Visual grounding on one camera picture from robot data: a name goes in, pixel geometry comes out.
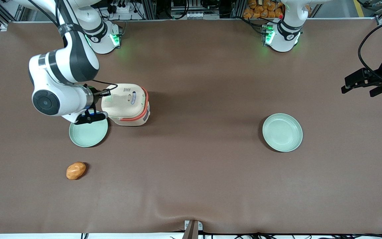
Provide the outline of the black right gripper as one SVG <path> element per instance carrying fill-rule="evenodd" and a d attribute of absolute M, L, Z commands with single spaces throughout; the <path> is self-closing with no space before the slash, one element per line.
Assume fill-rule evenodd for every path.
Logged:
<path fill-rule="evenodd" d="M 111 96 L 111 91 L 109 88 L 103 90 L 97 90 L 93 86 L 86 86 L 86 109 L 92 109 L 96 112 L 96 104 L 100 97 Z"/>

